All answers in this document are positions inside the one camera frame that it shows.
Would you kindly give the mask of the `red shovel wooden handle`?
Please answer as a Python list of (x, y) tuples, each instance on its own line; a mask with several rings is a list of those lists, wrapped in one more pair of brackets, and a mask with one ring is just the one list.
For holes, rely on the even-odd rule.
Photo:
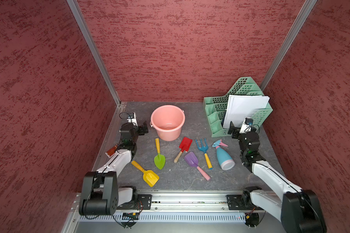
[(178, 155), (176, 156), (176, 158), (174, 159), (174, 163), (177, 163), (178, 160), (180, 159), (181, 155), (184, 152), (187, 152), (192, 144), (193, 140), (188, 138), (188, 137), (184, 137), (179, 148), (180, 148), (180, 152), (178, 153)]

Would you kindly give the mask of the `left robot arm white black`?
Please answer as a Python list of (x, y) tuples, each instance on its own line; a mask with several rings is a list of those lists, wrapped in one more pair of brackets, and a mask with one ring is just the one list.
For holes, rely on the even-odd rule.
[(112, 216), (118, 207), (135, 207), (138, 202), (134, 186), (118, 186), (118, 176), (137, 152), (139, 136), (148, 133), (147, 122), (142, 126), (128, 122), (121, 126), (119, 144), (114, 154), (100, 169), (86, 173), (79, 203), (81, 216)]

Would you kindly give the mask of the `yellow plastic scoop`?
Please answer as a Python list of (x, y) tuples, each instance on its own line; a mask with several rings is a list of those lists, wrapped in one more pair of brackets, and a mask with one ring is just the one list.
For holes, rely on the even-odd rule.
[(150, 186), (153, 187), (159, 180), (159, 176), (152, 170), (145, 170), (136, 161), (132, 161), (131, 164), (143, 173), (143, 180)]

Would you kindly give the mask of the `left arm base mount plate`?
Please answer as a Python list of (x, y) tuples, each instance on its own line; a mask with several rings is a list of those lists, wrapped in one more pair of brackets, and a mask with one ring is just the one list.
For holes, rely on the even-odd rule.
[(134, 195), (132, 200), (125, 204), (126, 209), (150, 210), (153, 196), (150, 194)]

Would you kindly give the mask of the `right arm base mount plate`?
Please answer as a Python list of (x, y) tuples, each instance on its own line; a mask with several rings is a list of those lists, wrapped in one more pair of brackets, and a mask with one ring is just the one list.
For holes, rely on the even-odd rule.
[(248, 201), (248, 198), (245, 194), (230, 194), (226, 195), (228, 209), (239, 210), (239, 211), (251, 211), (254, 208), (254, 205)]

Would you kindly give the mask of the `blue fork rake yellow handle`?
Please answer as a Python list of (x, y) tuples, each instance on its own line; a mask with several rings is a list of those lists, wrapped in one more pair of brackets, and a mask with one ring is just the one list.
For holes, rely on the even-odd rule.
[(208, 154), (207, 154), (207, 150), (208, 150), (209, 147), (208, 147), (206, 138), (201, 139), (201, 140), (199, 140), (199, 141), (196, 139), (195, 142), (196, 142), (197, 148), (198, 148), (201, 152), (203, 152), (203, 154), (204, 154), (204, 156), (205, 156), (205, 160), (206, 160), (208, 169), (211, 170), (211, 169), (213, 168), (213, 166), (212, 166), (212, 163), (211, 163), (211, 161), (210, 161), (210, 159), (209, 159), (209, 156), (208, 156)]

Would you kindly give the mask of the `purple shovel pink handle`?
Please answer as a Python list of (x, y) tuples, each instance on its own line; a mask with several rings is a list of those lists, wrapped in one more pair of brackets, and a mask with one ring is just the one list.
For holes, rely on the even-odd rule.
[(189, 166), (196, 168), (207, 181), (211, 179), (211, 177), (198, 165), (198, 158), (193, 151), (188, 152), (184, 156), (184, 160)]

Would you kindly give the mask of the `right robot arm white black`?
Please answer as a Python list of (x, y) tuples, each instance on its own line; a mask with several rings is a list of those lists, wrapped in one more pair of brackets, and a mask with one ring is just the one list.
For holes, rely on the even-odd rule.
[(327, 227), (316, 193), (286, 179), (260, 155), (258, 130), (251, 118), (246, 118), (241, 127), (231, 123), (228, 129), (228, 134), (239, 142), (243, 166), (275, 193), (273, 196), (256, 186), (247, 187), (243, 193), (245, 205), (265, 210), (288, 233), (325, 233)]

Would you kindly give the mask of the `teal pink spray bottle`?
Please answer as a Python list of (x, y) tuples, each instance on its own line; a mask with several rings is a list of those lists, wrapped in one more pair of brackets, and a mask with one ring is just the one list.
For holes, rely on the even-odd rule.
[(213, 143), (213, 147), (216, 149), (218, 163), (222, 170), (231, 170), (235, 166), (235, 162), (222, 146), (228, 147), (221, 139)]

